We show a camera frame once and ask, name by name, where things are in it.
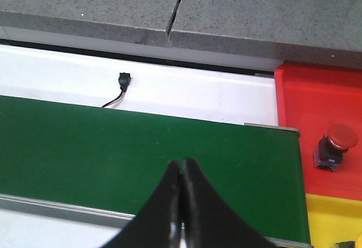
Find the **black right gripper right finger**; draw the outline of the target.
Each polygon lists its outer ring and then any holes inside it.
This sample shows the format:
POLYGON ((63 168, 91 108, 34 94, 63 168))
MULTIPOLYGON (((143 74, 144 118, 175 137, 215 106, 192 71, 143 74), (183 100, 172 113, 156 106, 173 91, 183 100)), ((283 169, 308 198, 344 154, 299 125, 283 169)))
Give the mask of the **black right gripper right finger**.
POLYGON ((196 159, 184 159, 182 171, 187 247, 276 247, 229 207, 196 159))

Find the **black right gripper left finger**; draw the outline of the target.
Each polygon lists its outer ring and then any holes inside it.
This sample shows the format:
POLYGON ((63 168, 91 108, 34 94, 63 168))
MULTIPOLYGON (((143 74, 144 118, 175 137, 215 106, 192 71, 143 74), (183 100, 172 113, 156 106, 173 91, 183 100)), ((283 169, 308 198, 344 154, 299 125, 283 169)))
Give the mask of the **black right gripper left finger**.
POLYGON ((103 247, 179 247, 179 163, 171 161, 137 215, 103 247))

